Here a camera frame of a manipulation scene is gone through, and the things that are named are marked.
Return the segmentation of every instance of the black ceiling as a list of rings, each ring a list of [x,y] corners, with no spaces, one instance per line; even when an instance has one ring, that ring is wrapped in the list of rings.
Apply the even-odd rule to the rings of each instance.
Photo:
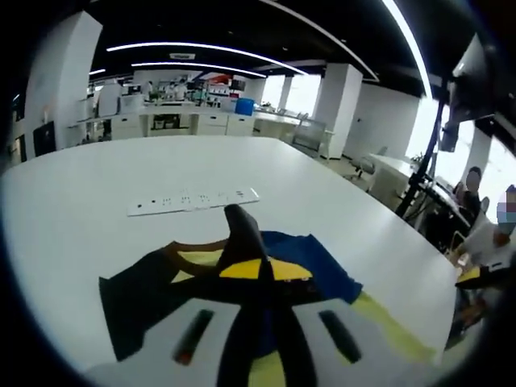
[[[513,24],[504,0],[395,0],[406,18],[429,73],[449,74],[474,33],[480,32],[507,48],[516,58]],[[397,69],[417,70],[409,46],[381,0],[280,0],[282,6],[305,16],[345,44],[374,72],[381,85],[419,96],[422,82]],[[171,52],[196,53],[197,62],[254,69],[262,60],[206,49],[162,47],[106,52],[106,48],[152,41],[183,41],[237,48],[280,61],[322,59],[354,64],[364,78],[363,65],[337,43],[292,15],[259,0],[174,2],[163,0],[98,0],[86,10],[103,26],[92,69],[100,77],[129,73],[131,63],[167,61]],[[323,73],[324,67],[301,67]],[[269,70],[293,74],[288,69]],[[512,101],[502,113],[516,123]]]

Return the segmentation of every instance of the desk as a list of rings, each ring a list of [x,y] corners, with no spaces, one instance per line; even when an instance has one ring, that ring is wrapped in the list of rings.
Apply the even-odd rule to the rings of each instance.
[[[406,186],[412,174],[417,172],[417,170],[415,170],[411,164],[403,160],[397,160],[387,156],[369,156],[376,161],[377,167],[380,167],[381,169],[387,169],[390,173],[393,173],[396,176],[397,182],[394,182],[393,184],[397,188],[399,188],[400,185]],[[437,202],[444,204],[457,218],[459,218],[464,224],[470,227],[468,220],[460,213],[459,205],[455,200],[453,200],[453,198],[444,188],[438,184],[434,184],[432,187],[427,186],[426,188],[431,189],[431,191],[440,198],[440,200]]]
[[[179,114],[182,117],[190,116],[192,127],[189,129],[164,129],[159,131],[151,131],[152,123],[155,115],[163,114]],[[215,125],[217,128],[214,130],[216,135],[252,135],[252,128],[255,126],[255,120],[260,120],[261,123],[265,123],[264,135],[268,137],[282,138],[286,132],[290,131],[292,127],[299,125],[300,119],[293,117],[285,117],[274,113],[266,113],[257,111],[252,117],[247,115],[236,114],[222,109],[215,109],[212,107],[194,106],[192,102],[163,102],[160,105],[147,104],[141,107],[141,109],[130,113],[130,114],[116,114],[105,117],[98,117],[94,119],[86,119],[77,121],[72,127],[77,125],[86,125],[87,123],[99,123],[101,121],[111,119],[115,123],[131,123],[129,127],[135,128],[135,125],[140,127],[140,130],[125,131],[125,126],[112,125],[113,132],[119,132],[119,135],[113,134],[113,138],[125,139],[135,137],[149,137],[152,135],[170,135],[173,133],[178,134],[206,134],[204,130],[198,130],[198,123],[204,122],[202,117],[214,116],[218,119],[225,119],[226,127],[225,130],[221,129],[221,125]],[[327,137],[331,136],[333,132],[327,131]]]
[[[73,367],[115,361],[99,276],[172,240],[229,235],[222,208],[128,218],[128,204],[219,186],[255,189],[260,201],[243,207],[262,230],[315,235],[405,329],[443,351],[456,270],[414,229],[276,139],[178,135],[65,149],[2,175],[12,268],[35,320]]]
[[[414,171],[411,164],[403,160],[373,154],[370,154],[369,157],[376,161],[377,167],[388,169],[391,173],[395,173],[398,177],[407,181],[412,176],[412,173],[417,172]]]

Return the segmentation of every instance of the power strip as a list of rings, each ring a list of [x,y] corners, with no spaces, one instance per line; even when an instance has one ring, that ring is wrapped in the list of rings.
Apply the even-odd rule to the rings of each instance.
[[[190,192],[183,189],[178,194],[166,198],[149,198],[133,202],[127,208],[127,216],[205,210],[229,204],[258,202],[259,200],[260,197],[253,188],[213,192]]]

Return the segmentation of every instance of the ceiling light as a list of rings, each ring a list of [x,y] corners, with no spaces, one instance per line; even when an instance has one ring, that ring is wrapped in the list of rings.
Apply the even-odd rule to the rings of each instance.
[[[113,52],[113,51],[119,51],[119,50],[127,50],[128,48],[139,48],[139,47],[158,47],[158,46],[179,46],[179,47],[196,47],[196,48],[209,48],[211,50],[219,50],[219,51],[226,51],[226,52],[233,52],[234,54],[240,54],[245,56],[250,56],[252,58],[265,60],[269,63],[274,63],[275,65],[284,67],[286,69],[295,71],[296,73],[302,74],[302,75],[308,75],[308,73],[296,69],[293,66],[289,66],[285,63],[281,63],[278,60],[274,60],[271,58],[268,58],[266,56],[253,54],[252,52],[237,50],[235,48],[229,48],[229,47],[223,47],[223,46],[214,46],[212,44],[201,44],[201,43],[183,43],[183,42],[153,42],[153,43],[137,43],[137,44],[126,44],[123,46],[117,46],[117,47],[111,47],[108,48],[106,51]]]
[[[95,75],[95,74],[104,73],[105,71],[106,71],[106,69],[100,69],[100,70],[91,71],[91,72],[89,72],[89,74]]]
[[[414,38],[414,34],[409,28],[405,18],[403,17],[402,12],[397,7],[394,0],[381,0],[384,5],[389,10],[391,16],[396,21],[397,26],[402,31],[403,36],[405,37],[406,42],[409,44],[409,48],[412,51],[412,56],[416,61],[416,65],[418,66],[419,75],[422,79],[422,85],[425,88],[425,94],[428,98],[432,98],[432,88],[430,86],[430,79],[428,78],[427,67],[425,66],[425,62],[422,59],[421,51],[419,51],[418,44],[416,43],[416,39]]]
[[[209,67],[211,69],[220,69],[233,71],[235,73],[244,73],[254,77],[266,78],[264,74],[254,73],[253,71],[233,69],[232,67],[217,66],[215,64],[205,63],[191,63],[191,62],[148,62],[148,63],[133,63],[132,67],[147,67],[147,66],[193,66],[193,67]]]
[[[379,82],[377,75],[364,63],[363,60],[361,60],[358,55],[356,55],[346,44],[344,44],[341,40],[336,38],[334,35],[332,35],[330,32],[319,26],[317,23],[314,23],[310,19],[306,18],[305,16],[299,14],[295,10],[291,10],[290,8],[280,4],[279,2],[275,2],[273,0],[259,0],[260,2],[263,2],[265,4],[269,4],[270,6],[273,6],[274,8],[278,10],[282,10],[283,12],[286,12],[287,14],[293,16],[294,18],[301,20],[302,22],[308,24],[315,30],[319,31],[321,34],[325,35],[328,39],[330,39],[333,43],[337,44],[339,47],[341,47],[345,52],[347,52],[349,55],[352,56],[354,60],[356,60],[360,65],[367,71],[372,79],[375,82]]]

